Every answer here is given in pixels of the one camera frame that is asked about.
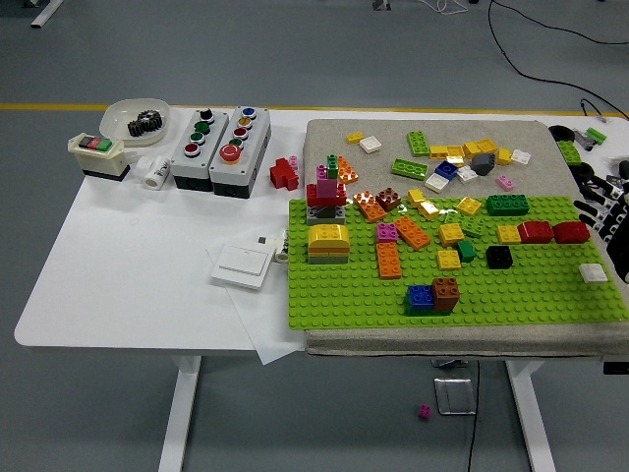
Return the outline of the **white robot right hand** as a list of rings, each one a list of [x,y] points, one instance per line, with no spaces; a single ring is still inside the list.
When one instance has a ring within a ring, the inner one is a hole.
[[[617,275],[627,283],[628,161],[619,163],[621,187],[601,179],[585,162],[571,165],[570,171],[587,200],[574,202],[574,207],[582,211],[579,219],[599,234]]]

